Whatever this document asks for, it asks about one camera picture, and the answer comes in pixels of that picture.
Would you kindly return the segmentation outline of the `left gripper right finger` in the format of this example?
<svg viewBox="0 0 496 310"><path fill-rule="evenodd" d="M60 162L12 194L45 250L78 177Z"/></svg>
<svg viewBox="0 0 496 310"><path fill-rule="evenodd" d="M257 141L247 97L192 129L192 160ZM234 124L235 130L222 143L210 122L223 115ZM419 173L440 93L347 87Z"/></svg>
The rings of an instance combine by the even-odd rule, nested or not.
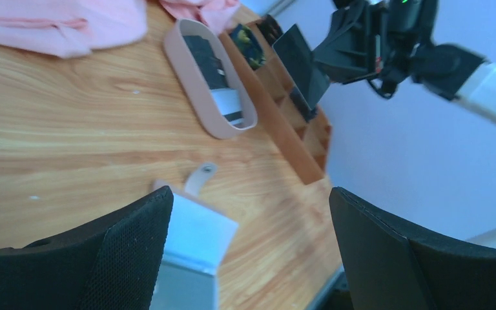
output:
<svg viewBox="0 0 496 310"><path fill-rule="evenodd" d="M355 309L496 309L496 249L412 223L341 187L329 208Z"/></svg>

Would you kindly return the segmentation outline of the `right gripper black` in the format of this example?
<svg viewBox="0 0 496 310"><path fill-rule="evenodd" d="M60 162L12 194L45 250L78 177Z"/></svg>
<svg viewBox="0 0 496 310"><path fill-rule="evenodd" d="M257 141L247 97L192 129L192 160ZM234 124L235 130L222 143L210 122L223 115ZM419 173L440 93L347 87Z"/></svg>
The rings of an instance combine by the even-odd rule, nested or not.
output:
<svg viewBox="0 0 496 310"><path fill-rule="evenodd" d="M431 41L438 1L334 1L329 32L313 63L330 82L366 81L390 99L410 75L419 44Z"/></svg>

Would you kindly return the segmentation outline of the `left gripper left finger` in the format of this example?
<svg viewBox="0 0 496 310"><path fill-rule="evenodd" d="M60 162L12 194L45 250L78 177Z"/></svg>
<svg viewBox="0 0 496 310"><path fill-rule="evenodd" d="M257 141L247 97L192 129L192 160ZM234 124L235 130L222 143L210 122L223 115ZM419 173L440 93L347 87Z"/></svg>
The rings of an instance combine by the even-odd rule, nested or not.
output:
<svg viewBox="0 0 496 310"><path fill-rule="evenodd" d="M173 201L164 186L79 227L0 249L0 309L148 309Z"/></svg>

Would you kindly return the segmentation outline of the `pink card holder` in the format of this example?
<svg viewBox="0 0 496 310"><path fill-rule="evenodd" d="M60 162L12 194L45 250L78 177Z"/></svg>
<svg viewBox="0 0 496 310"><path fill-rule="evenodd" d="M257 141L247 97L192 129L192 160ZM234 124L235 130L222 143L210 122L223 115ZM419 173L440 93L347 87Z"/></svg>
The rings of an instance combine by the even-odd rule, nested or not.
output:
<svg viewBox="0 0 496 310"><path fill-rule="evenodd" d="M174 196L163 258L151 309L218 309L218 269L238 224L199 198L216 174L215 163L202 163Z"/></svg>

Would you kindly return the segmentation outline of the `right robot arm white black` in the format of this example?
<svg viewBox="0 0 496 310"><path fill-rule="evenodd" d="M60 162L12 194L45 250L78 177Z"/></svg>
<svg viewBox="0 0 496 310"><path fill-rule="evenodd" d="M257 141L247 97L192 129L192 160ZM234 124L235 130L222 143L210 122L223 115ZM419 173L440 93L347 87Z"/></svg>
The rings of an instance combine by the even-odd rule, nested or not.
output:
<svg viewBox="0 0 496 310"><path fill-rule="evenodd" d="M390 99L405 79L496 123L496 63L454 44L438 45L438 2L336 1L315 65L333 83L366 81Z"/></svg>

